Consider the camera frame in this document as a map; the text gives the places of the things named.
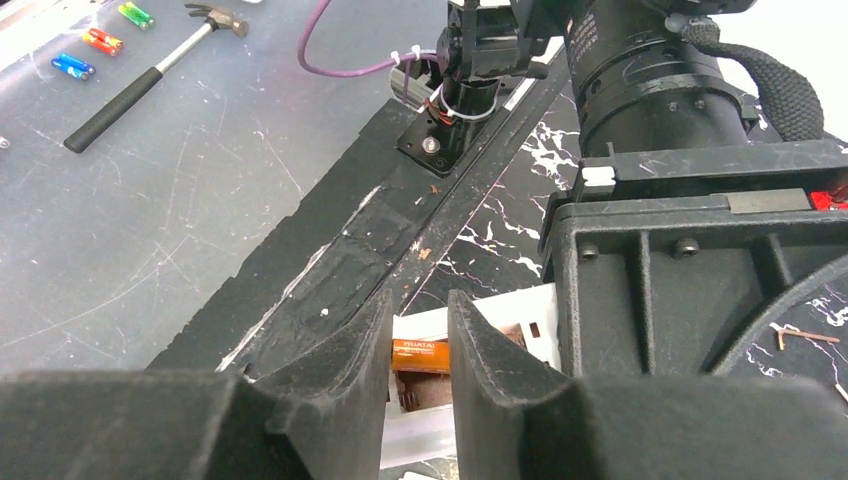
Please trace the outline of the orange battery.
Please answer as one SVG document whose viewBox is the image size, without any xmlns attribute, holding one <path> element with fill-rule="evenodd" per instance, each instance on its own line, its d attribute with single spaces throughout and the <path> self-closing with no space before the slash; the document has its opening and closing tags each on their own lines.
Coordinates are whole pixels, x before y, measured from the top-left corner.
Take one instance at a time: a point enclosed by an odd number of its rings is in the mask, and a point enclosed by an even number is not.
<svg viewBox="0 0 848 480">
<path fill-rule="evenodd" d="M 391 370 L 429 374 L 450 373 L 450 348 L 446 341 L 394 339 Z"/>
</svg>

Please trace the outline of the white remote control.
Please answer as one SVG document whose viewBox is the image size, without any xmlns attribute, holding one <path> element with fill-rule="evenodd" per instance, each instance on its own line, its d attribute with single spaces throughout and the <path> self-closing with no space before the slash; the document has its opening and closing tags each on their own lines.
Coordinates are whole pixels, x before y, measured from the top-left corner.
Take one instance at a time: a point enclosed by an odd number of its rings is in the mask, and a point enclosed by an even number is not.
<svg viewBox="0 0 848 480">
<path fill-rule="evenodd" d="M 421 385 L 389 377 L 380 467 L 446 455 L 471 462 L 491 449 L 506 472 L 520 471 L 530 407 L 559 389 L 558 315 L 553 285 L 471 300 L 462 291 L 446 307 L 394 322 L 396 342 L 446 344 L 448 371 Z"/>
</svg>

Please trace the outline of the green battery pair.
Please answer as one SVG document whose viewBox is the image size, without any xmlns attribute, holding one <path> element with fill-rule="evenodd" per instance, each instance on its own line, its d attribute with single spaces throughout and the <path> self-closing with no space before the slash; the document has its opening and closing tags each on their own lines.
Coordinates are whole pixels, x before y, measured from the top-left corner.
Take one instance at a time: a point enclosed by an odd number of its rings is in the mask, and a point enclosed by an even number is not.
<svg viewBox="0 0 848 480">
<path fill-rule="evenodd" d="M 141 30 L 148 30 L 155 24 L 155 19 L 132 1 L 119 5 L 118 11 Z"/>
</svg>

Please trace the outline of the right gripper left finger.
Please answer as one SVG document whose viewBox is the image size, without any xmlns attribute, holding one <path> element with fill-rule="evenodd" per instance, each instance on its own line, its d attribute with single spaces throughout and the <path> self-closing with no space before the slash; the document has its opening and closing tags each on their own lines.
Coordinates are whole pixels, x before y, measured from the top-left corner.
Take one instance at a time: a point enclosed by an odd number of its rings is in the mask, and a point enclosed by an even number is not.
<svg viewBox="0 0 848 480">
<path fill-rule="evenodd" d="M 393 302 L 249 381 L 201 370 L 33 371 L 1 380 L 5 479 L 374 479 Z"/>
</svg>

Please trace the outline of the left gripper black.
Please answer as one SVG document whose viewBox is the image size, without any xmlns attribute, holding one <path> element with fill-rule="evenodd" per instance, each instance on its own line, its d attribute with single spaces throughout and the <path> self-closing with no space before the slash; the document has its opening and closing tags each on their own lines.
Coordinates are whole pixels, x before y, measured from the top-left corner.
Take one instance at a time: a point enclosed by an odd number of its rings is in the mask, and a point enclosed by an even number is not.
<svg viewBox="0 0 848 480">
<path fill-rule="evenodd" d="M 847 374 L 847 150 L 587 158 L 539 250 L 569 376 Z"/>
</svg>

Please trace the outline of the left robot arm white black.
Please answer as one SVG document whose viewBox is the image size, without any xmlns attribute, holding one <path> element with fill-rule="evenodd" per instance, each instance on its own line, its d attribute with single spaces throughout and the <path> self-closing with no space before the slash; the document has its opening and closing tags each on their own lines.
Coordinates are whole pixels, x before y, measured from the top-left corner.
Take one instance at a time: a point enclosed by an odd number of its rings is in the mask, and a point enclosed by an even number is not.
<svg viewBox="0 0 848 480">
<path fill-rule="evenodd" d="M 576 177 L 549 199 L 525 348 L 568 376 L 847 380 L 847 148 L 796 71 L 725 43 L 745 1 L 455 1 L 437 47 L 464 87 L 543 78 L 564 41 Z"/>
</svg>

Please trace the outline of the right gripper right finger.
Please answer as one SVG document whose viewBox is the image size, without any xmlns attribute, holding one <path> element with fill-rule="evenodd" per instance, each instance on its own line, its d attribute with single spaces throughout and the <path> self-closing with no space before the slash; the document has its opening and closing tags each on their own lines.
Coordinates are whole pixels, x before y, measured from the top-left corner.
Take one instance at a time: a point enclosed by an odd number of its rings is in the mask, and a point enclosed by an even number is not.
<svg viewBox="0 0 848 480">
<path fill-rule="evenodd" d="M 580 377 L 529 408 L 520 471 L 491 449 L 464 479 L 843 479 L 847 421 L 809 380 Z"/>
</svg>

